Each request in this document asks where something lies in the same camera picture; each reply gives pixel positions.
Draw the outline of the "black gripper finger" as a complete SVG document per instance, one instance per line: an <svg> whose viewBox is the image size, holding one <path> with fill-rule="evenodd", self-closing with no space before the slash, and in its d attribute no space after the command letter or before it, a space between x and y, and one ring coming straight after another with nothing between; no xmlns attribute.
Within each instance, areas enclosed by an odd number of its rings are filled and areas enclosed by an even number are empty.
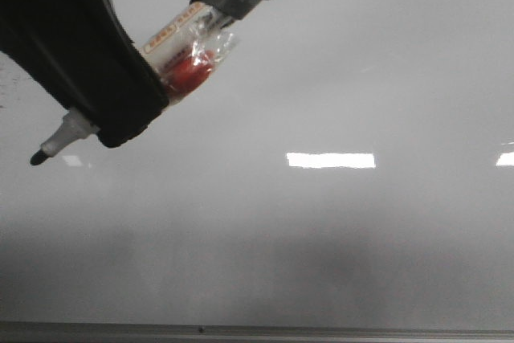
<svg viewBox="0 0 514 343"><path fill-rule="evenodd" d="M108 148L142 133L169 102L111 0L1 0L1 50L79 110Z"/></svg>

